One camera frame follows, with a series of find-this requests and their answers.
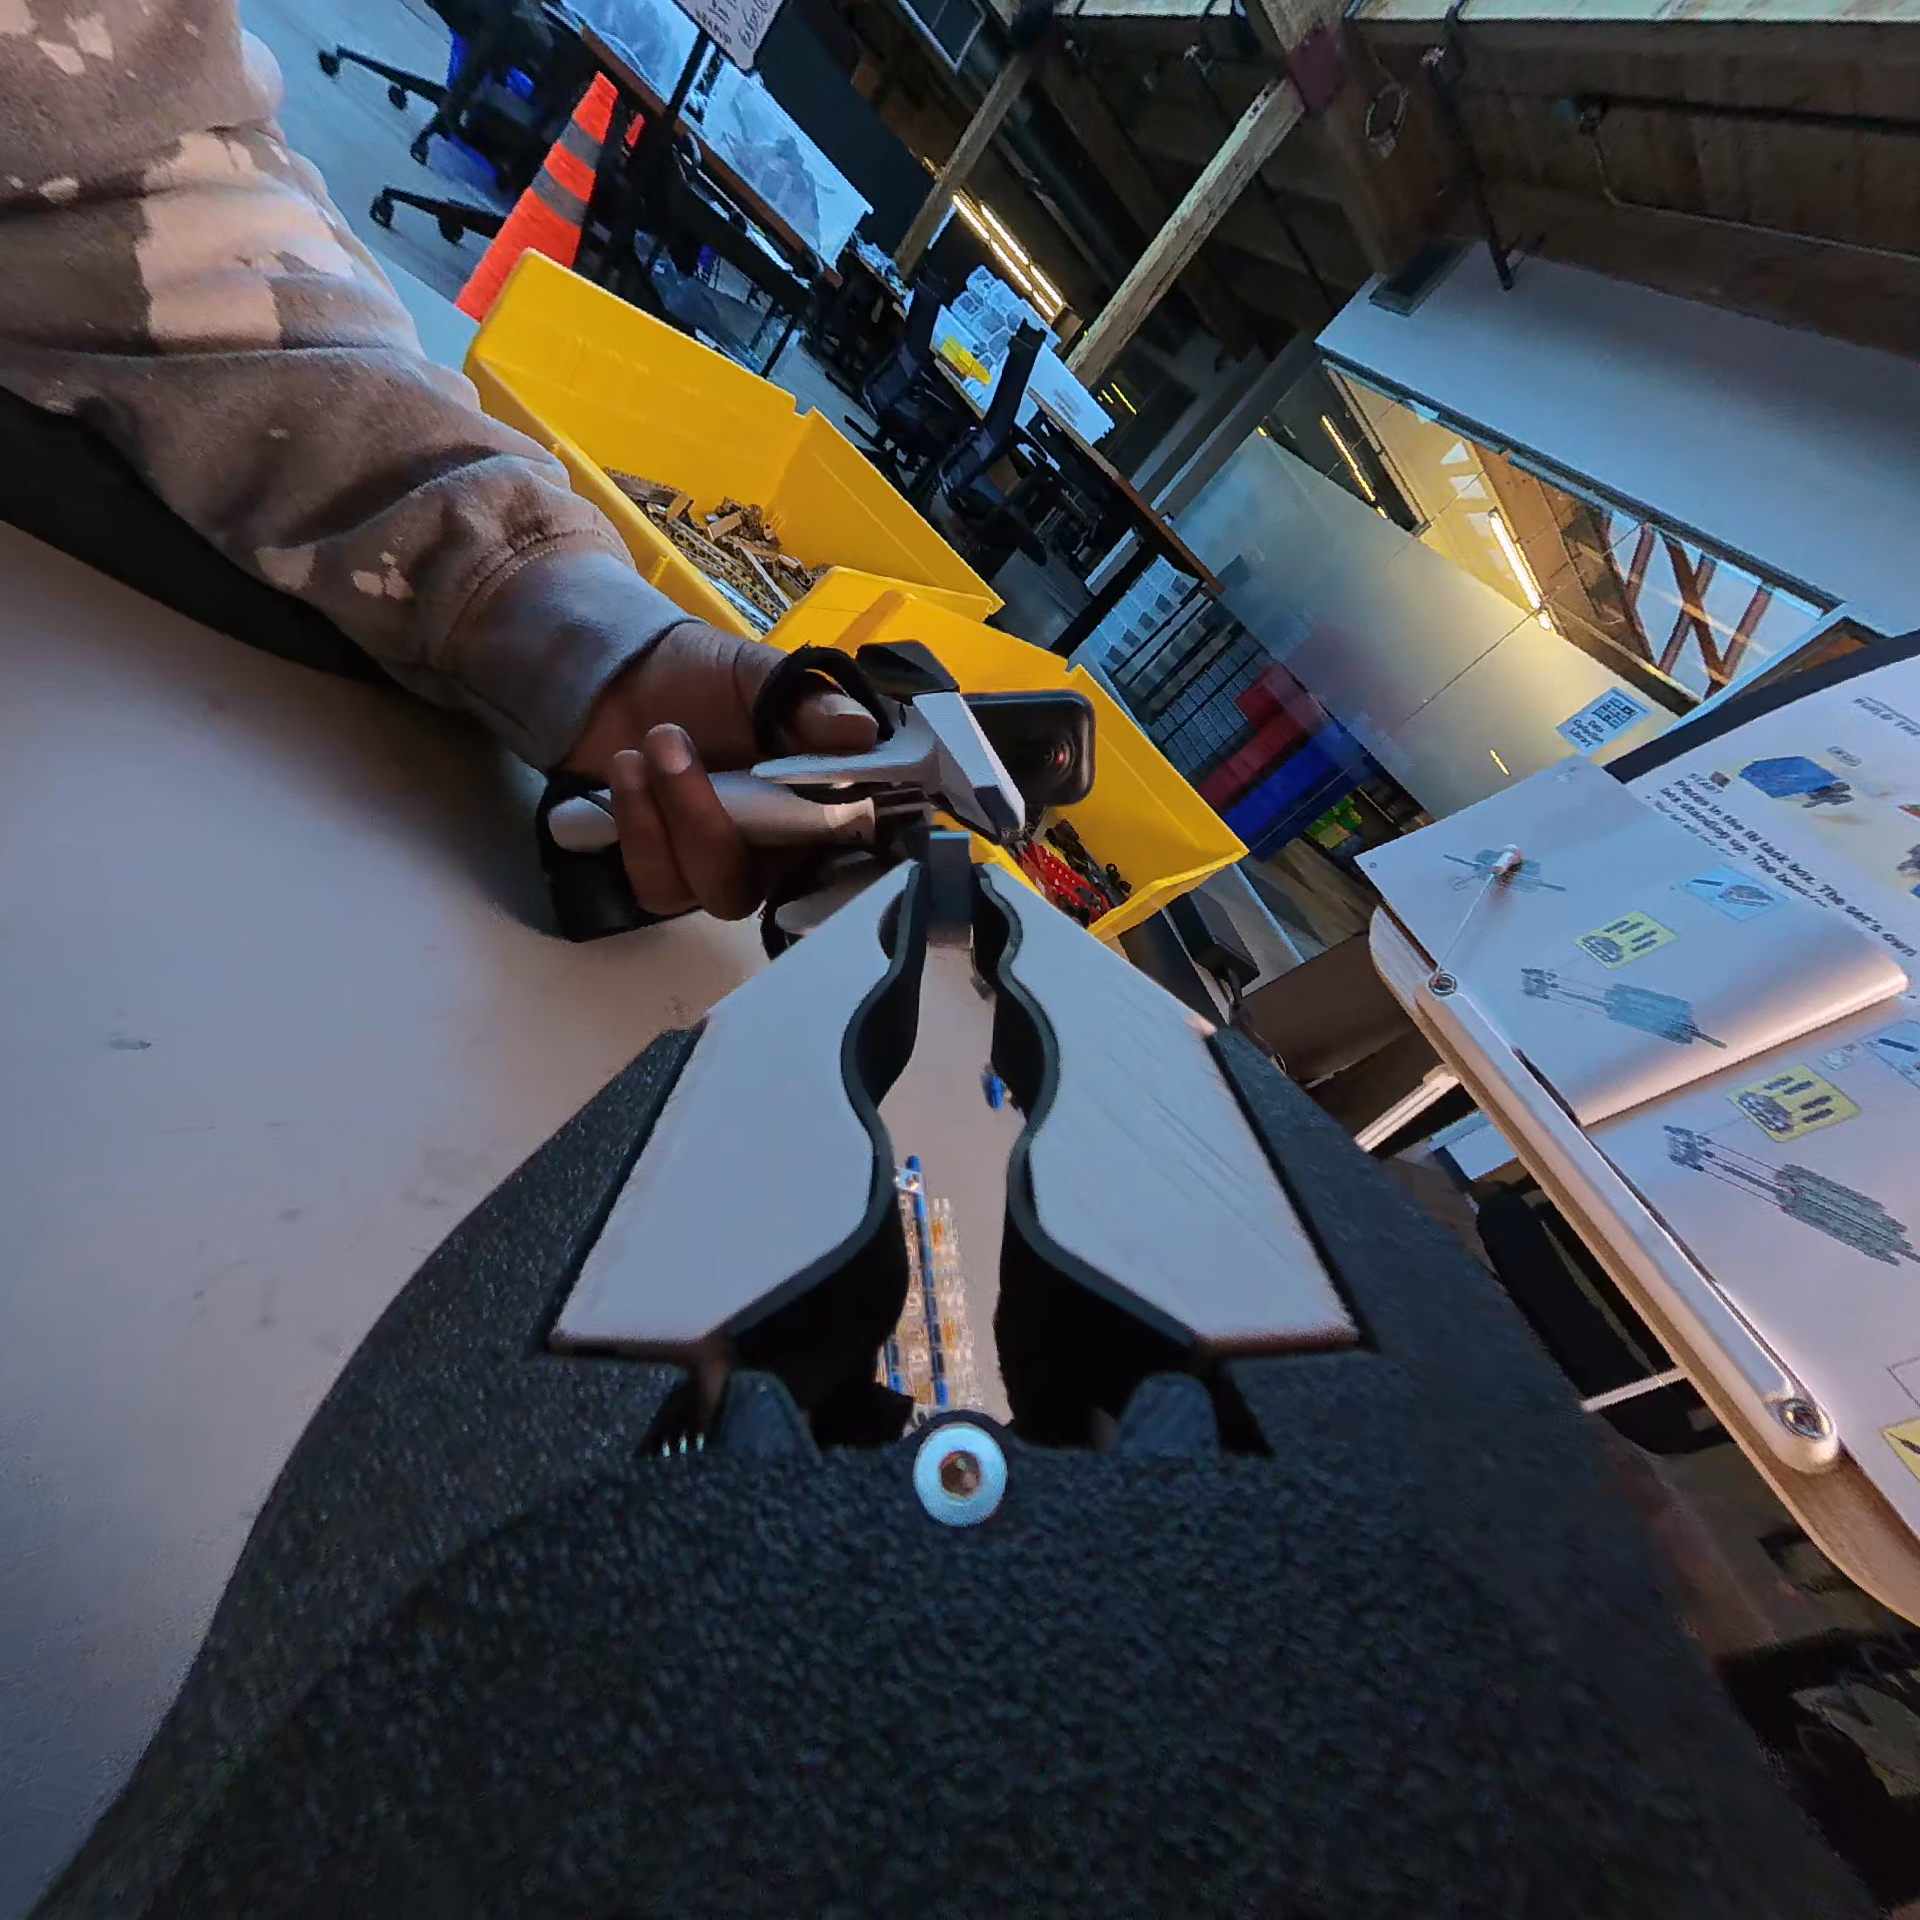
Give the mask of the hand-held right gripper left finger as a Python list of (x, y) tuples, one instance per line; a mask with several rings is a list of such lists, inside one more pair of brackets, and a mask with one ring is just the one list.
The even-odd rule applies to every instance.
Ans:
[(887, 872), (705, 1019), (557, 1312), (557, 1353), (872, 1388), (907, 1294), (880, 1104), (921, 1022), (933, 882)]

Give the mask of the white book stand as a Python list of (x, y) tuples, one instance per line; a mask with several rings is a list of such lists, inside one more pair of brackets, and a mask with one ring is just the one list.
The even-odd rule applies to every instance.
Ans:
[(1375, 915), (1368, 944), (1383, 986), (1440, 1066), (1649, 1321), (1813, 1545), (1916, 1625), (1916, 1520), (1865, 1472), (1835, 1403), (1683, 1249), (1466, 993), (1429, 987), (1426, 954), (1387, 912)]

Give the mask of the yellow plastic bin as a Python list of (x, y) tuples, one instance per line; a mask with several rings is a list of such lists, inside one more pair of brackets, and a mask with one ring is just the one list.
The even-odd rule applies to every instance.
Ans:
[(915, 587), (852, 567), (832, 567), (767, 641), (783, 651), (823, 646), (852, 654), (864, 643), (916, 641), (965, 694), (1067, 688), (1096, 713), (1096, 782), (1064, 816), (1099, 866), (1114, 866), (1132, 894), (1091, 924), (1115, 946), (1247, 857), (1247, 847), (1202, 802), (1159, 747), (1087, 667), (984, 622), (973, 595)]
[(852, 587), (971, 619), (1001, 609), (825, 411), (541, 255), (516, 264), (465, 366), (496, 420), (561, 460), (642, 580), (724, 634), (754, 636), (753, 618), (626, 497), (621, 473), (687, 497), (697, 519), (728, 500), (756, 507), (787, 555)]

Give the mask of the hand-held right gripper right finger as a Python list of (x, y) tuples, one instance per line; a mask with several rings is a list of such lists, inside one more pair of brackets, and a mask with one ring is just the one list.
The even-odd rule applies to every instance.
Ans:
[(973, 959), (1007, 1159), (992, 1343), (1010, 1403), (1124, 1403), (1148, 1377), (1347, 1353), (1361, 1324), (1209, 1019), (1003, 872)]

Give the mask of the black chair part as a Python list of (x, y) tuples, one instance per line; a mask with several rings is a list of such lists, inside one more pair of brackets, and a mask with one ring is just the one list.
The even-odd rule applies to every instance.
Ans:
[(2, 524), (250, 649), (325, 676), (388, 676), (323, 612), (242, 571), (90, 426), (2, 395)]

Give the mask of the person's left hand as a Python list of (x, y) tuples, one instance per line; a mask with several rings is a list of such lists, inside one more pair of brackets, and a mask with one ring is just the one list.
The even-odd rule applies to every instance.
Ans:
[(611, 791), (642, 912), (744, 922), (764, 904), (784, 857), (749, 848), (713, 774), (744, 774), (762, 756), (753, 719), (780, 664), (771, 646), (687, 619), (595, 700), (565, 766)]

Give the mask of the transparent brick engine model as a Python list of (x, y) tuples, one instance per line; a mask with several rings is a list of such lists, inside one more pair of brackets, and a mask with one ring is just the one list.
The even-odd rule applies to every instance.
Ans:
[(879, 1386), (907, 1402), (912, 1425), (980, 1406), (969, 1290), (951, 1204), (929, 1192), (921, 1159), (896, 1170), (907, 1284), (895, 1331), (883, 1340)]

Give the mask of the person's left forearm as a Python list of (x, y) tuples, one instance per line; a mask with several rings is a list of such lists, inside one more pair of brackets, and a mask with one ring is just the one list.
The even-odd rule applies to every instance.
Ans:
[(597, 766), (728, 697), (687, 612), (537, 443), (434, 363), (280, 126), (237, 6), (4, 6), (8, 484), (81, 457), (260, 591), (264, 638)]

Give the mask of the orange traffic cone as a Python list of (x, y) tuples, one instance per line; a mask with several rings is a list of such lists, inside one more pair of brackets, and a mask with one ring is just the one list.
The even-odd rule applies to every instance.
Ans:
[(577, 265), (616, 107), (618, 87), (597, 76), (456, 297), (471, 322), (490, 319), (527, 257), (545, 257), (568, 273)]

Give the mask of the pile of black red parts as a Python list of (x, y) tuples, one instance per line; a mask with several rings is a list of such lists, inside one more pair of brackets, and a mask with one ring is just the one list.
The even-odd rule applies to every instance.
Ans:
[(1111, 862), (1099, 862), (1067, 818), (1018, 838), (1009, 854), (1019, 874), (1084, 929), (1127, 905), (1135, 887)]

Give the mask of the blue and red crates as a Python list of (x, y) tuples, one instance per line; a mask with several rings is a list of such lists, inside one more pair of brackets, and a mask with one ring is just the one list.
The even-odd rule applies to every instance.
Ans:
[(1357, 731), (1219, 601), (1193, 596), (1111, 676), (1251, 857), (1305, 847), (1352, 872), (1429, 824)]

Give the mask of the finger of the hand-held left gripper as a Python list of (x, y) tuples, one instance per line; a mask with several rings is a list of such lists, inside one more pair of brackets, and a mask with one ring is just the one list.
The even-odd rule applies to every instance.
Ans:
[(959, 690), (896, 704), (895, 731), (866, 756), (866, 784), (919, 795), (997, 847), (1025, 831), (1025, 794)]
[(800, 944), (858, 899), (880, 889), (873, 934), (879, 944), (895, 944), (900, 899), (916, 872), (919, 862), (912, 857), (832, 857), (804, 868), (769, 900), (767, 942)]

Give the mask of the grey desk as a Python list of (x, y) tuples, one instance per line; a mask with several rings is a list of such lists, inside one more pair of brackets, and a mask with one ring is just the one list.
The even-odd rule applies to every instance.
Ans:
[(405, 1272), (749, 937), (521, 927), (516, 779), (4, 539), (4, 1915), (139, 1915), (113, 1798)]

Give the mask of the instruction booklet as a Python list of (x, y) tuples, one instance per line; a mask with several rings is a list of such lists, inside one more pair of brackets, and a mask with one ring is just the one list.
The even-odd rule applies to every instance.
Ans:
[(1361, 866), (1914, 1504), (1916, 638)]

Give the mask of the black office chair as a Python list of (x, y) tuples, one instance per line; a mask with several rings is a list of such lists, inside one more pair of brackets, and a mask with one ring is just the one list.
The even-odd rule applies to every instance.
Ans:
[(505, 201), (503, 208), (475, 207), (386, 183), (369, 207), (370, 222), (391, 232), (399, 208), (413, 208), (452, 247), (466, 236), (491, 243), (593, 83), (587, 18), (578, 6), (565, 3), (434, 3), (432, 12), (450, 32), (443, 80), (346, 44), (319, 48), (319, 70), (329, 80), (341, 78), (348, 65), (367, 70), (384, 83), (399, 111), (431, 104), (432, 115), (409, 145), (412, 161), (428, 164), (436, 147), (469, 153)]

